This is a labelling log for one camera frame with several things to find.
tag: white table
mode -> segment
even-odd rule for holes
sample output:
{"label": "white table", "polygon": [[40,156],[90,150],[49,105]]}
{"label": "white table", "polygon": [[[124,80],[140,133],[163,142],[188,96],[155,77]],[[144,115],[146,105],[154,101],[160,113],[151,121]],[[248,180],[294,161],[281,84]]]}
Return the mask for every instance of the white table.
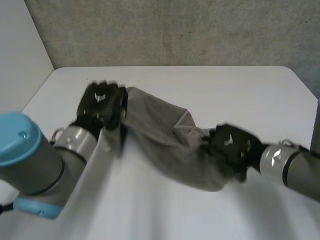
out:
{"label": "white table", "polygon": [[[187,108],[199,127],[230,122],[264,142],[310,146],[317,99],[281,66],[71,67],[52,73],[24,109],[49,138],[76,117],[93,80],[138,87]],[[315,240],[320,203],[261,177],[205,192],[165,178],[129,135],[122,159],[97,153],[57,220],[13,211],[4,240]],[[17,192],[0,185],[0,202]]]}

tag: fabric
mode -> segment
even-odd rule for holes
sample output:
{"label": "fabric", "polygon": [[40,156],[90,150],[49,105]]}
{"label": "fabric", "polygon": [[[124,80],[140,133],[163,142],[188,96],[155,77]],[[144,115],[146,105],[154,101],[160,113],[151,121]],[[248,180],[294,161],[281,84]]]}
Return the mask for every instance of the fabric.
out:
{"label": "fabric", "polygon": [[209,130],[196,127],[187,109],[129,87],[122,123],[135,133],[153,165],[169,178],[213,192],[234,179],[221,154],[209,155],[199,148]]}

